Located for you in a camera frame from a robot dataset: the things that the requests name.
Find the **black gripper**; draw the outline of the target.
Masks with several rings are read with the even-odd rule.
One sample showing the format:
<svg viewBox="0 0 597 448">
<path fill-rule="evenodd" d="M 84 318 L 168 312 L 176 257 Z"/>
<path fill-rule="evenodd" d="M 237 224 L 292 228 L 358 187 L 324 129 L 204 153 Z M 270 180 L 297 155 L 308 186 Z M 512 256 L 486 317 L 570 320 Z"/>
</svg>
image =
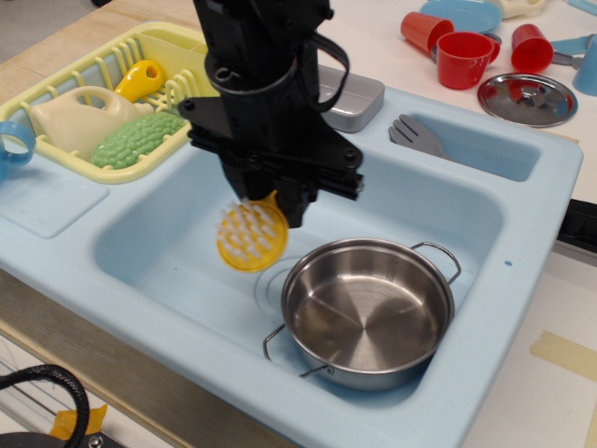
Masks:
<svg viewBox="0 0 597 448">
<path fill-rule="evenodd" d="M 290 229 L 324 190 L 350 200 L 363 183 L 360 149 L 323 119 L 339 99 L 320 102 L 316 69 L 267 70 L 252 77 L 232 69 L 209 74 L 213 97 L 178 107 L 191 124 L 192 144 L 215 153 L 240 199 L 276 203 Z"/>
</svg>

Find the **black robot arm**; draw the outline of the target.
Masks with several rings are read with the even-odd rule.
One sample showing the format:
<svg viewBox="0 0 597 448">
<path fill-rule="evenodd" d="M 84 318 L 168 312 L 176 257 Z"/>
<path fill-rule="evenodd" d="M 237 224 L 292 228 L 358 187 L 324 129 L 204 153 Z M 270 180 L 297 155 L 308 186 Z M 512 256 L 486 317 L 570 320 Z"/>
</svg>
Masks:
<svg viewBox="0 0 597 448">
<path fill-rule="evenodd" d="M 343 66 L 346 52 L 318 33 L 327 1 L 199 1 L 204 67 L 214 97 L 186 99 L 193 146 L 220 159 L 236 195 L 273 197 L 292 228 L 320 191 L 356 199 L 361 151 L 325 121 L 318 55 Z"/>
</svg>

